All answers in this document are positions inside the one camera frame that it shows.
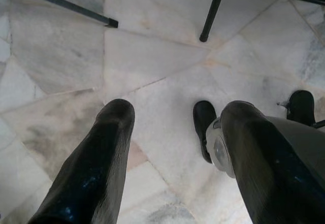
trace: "shoe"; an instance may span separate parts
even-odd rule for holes
[[[129,102],[107,104],[28,223],[116,224],[134,120]]]
[[[315,124],[314,107],[313,95],[305,90],[297,90],[291,95],[289,103],[286,106],[286,118],[307,126],[312,126]]]
[[[195,131],[201,143],[202,156],[208,163],[212,163],[207,150],[206,131],[209,125],[217,119],[213,105],[208,101],[197,102],[193,108],[193,119]]]

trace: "chair leg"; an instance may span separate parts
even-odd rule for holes
[[[217,14],[217,11],[219,9],[220,3],[221,0],[212,0],[212,4],[208,13],[207,20],[205,21],[204,28],[200,35],[201,42],[206,42],[208,40],[209,32],[211,30],[215,15]]]

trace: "black shoe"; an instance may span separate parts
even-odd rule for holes
[[[193,108],[193,119],[195,131],[201,142],[202,156],[208,163],[212,163],[207,150],[206,131],[209,125],[217,119],[213,105],[208,101],[197,102]]]
[[[107,104],[64,162],[29,224],[116,223],[134,120],[129,102]]]
[[[313,95],[308,91],[298,90],[289,99],[289,103],[286,106],[286,118],[307,126],[312,126],[315,124],[314,107]]]

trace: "marble floor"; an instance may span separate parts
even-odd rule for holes
[[[325,119],[325,10],[292,0],[105,0],[104,28],[68,11],[0,0],[0,223],[26,223],[102,106],[136,124],[118,224],[251,223],[234,179],[207,164],[192,121],[209,100],[285,117],[296,89]]]

